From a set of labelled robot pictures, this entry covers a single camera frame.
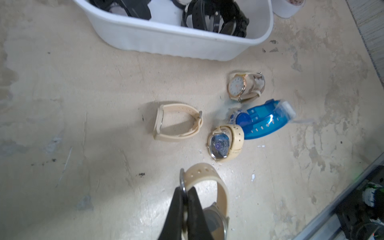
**watch face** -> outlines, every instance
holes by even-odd
[[[222,159],[227,157],[230,147],[229,137],[225,133],[219,133],[212,136],[209,148],[211,149],[211,154],[215,159]]]
[[[217,211],[211,209],[212,207],[206,208],[203,210],[205,221],[209,232],[216,232],[216,237],[220,240],[225,240],[227,238],[227,224],[224,222]]]
[[[245,85],[244,85],[243,78],[240,76],[236,76],[230,81],[228,85],[228,92],[232,96],[239,96],[244,90],[244,88],[245,88]]]

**square watch face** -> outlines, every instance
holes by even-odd
[[[229,137],[225,133],[214,134],[209,142],[209,148],[212,157],[215,159],[223,159],[228,155],[230,148]]]

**black machine part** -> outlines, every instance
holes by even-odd
[[[188,191],[187,203],[184,203],[182,194],[183,191],[180,187],[176,187],[158,240],[181,240],[183,227],[188,229],[188,240],[214,240],[205,220],[195,187]],[[188,218],[186,226],[183,226],[185,207],[187,207]]]

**black watch strap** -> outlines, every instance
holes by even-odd
[[[220,33],[244,38],[247,35],[249,19],[240,10],[237,3],[232,0],[223,0],[221,10],[224,23]]]
[[[125,9],[128,16],[134,18],[151,19],[151,11],[146,0],[116,0]]]
[[[92,5],[109,12],[111,5],[116,2],[127,13],[128,16],[134,18],[151,19],[151,11],[148,3],[150,0],[90,0]]]
[[[249,19],[233,0],[192,0],[186,8],[186,11],[183,11],[182,26],[188,27],[187,17],[192,15],[193,28],[205,31],[213,29],[213,32],[217,33],[222,16],[224,23],[220,33],[242,38],[247,35]],[[205,21],[206,15],[210,16],[209,27]]]

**white watch face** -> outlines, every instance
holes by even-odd
[[[235,77],[231,80],[231,82],[228,85],[228,92],[232,96],[240,95],[240,93],[243,91],[244,88],[244,81],[243,78],[240,76]]]

